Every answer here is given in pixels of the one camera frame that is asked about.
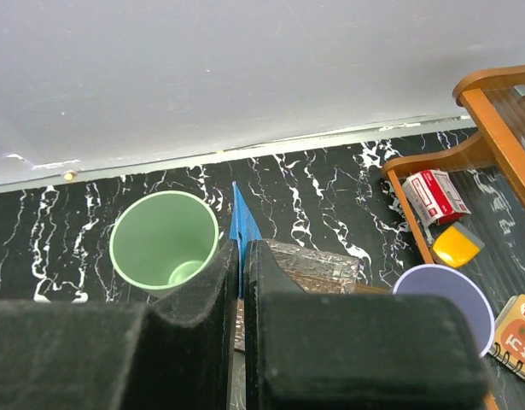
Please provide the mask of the blue toothpaste tube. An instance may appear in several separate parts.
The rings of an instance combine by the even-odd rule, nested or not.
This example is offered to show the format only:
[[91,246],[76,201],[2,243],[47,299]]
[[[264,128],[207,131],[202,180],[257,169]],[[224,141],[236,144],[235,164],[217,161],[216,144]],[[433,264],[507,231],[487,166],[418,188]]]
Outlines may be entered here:
[[261,240],[260,229],[245,203],[236,181],[232,182],[233,212],[229,238],[236,241],[238,248],[238,297],[244,297],[244,268],[248,256],[248,244]]

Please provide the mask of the clear acrylic toothbrush holder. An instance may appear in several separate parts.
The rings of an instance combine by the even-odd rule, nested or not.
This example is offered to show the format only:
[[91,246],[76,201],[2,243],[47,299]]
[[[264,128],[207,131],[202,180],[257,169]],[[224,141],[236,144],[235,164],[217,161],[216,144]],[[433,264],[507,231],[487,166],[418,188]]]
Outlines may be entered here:
[[312,293],[353,293],[359,260],[351,256],[303,248],[266,239],[278,266],[303,290]]

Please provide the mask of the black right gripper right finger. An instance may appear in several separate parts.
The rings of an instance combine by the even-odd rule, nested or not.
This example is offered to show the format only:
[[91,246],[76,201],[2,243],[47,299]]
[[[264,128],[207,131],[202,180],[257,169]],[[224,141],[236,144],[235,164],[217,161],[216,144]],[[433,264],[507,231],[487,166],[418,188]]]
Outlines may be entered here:
[[244,270],[250,409],[479,409],[485,366],[460,310],[438,296],[309,293],[267,242]]

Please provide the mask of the purple plastic cup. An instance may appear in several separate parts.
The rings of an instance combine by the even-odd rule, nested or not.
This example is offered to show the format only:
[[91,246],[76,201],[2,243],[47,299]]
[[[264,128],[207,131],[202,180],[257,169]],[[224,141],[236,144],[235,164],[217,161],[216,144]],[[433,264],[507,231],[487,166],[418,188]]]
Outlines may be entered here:
[[400,276],[392,293],[446,298],[466,318],[480,357],[492,347],[495,335],[493,310],[481,289],[461,272],[438,264],[415,266]]

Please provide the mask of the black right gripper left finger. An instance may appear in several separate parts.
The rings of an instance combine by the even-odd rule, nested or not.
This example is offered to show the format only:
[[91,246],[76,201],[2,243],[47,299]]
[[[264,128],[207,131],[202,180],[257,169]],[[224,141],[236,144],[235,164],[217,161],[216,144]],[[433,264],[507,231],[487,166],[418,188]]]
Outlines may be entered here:
[[0,301],[0,409],[226,409],[238,251],[159,301]]

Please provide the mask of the green plastic cup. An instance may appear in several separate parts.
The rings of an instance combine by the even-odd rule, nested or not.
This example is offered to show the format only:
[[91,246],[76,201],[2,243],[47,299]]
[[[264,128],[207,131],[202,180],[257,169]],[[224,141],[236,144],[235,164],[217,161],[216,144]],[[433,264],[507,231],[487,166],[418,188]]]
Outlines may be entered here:
[[219,249],[219,224],[199,197],[167,190],[147,195],[116,220],[113,269],[128,284],[163,298],[198,275]]

